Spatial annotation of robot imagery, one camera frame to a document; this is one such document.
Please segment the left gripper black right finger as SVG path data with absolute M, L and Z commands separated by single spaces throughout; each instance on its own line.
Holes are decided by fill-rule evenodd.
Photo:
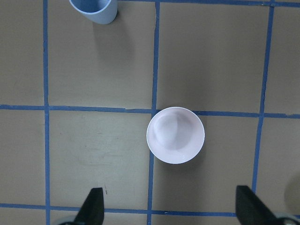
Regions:
M 269 225 L 277 217 L 246 185 L 238 185 L 235 194 L 235 214 L 241 225 Z

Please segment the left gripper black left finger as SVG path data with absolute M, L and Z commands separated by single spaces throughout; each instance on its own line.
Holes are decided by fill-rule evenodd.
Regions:
M 76 225 L 102 225 L 104 217 L 103 189 L 92 188 L 75 217 L 74 223 Z

